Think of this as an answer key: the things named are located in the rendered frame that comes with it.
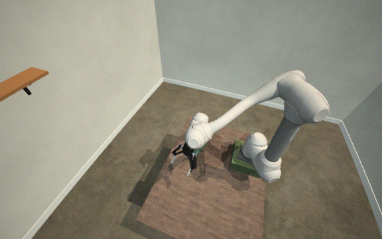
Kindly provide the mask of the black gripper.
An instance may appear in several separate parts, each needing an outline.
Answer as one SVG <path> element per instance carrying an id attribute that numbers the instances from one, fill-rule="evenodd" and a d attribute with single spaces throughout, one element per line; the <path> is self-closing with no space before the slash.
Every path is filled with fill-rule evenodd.
<path id="1" fill-rule="evenodd" d="M 175 151 L 178 151 L 180 148 L 182 148 L 182 151 L 175 153 Z M 190 168 L 187 176 L 191 174 L 193 169 L 197 168 L 197 161 L 196 161 L 197 154 L 194 153 L 194 149 L 191 149 L 187 146 L 186 142 L 185 142 L 184 146 L 182 144 L 180 144 L 172 153 L 174 155 L 173 155 L 171 163 L 174 163 L 174 160 L 176 159 L 176 155 L 178 155 L 180 153 L 183 153 L 185 156 L 187 156 L 189 158 L 191 168 Z M 192 160 L 192 155 L 193 155 L 193 160 Z"/>

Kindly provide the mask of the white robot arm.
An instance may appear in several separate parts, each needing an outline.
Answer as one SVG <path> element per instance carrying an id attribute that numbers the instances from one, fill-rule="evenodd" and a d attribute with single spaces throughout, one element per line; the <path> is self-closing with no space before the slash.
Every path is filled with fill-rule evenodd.
<path id="1" fill-rule="evenodd" d="M 215 132 L 225 127 L 245 110 L 277 97 L 285 101 L 284 118 L 269 146 L 267 147 L 267 139 L 262 133 L 252 133 L 245 143 L 241 144 L 237 159 L 252 164 L 264 181 L 270 183 L 278 180 L 281 176 L 280 157 L 302 125 L 322 121 L 330 111 L 325 97 L 306 82 L 305 75 L 299 70 L 274 77 L 210 123 L 206 114 L 197 113 L 186 130 L 187 146 L 191 149 L 203 147 L 212 139 Z"/>

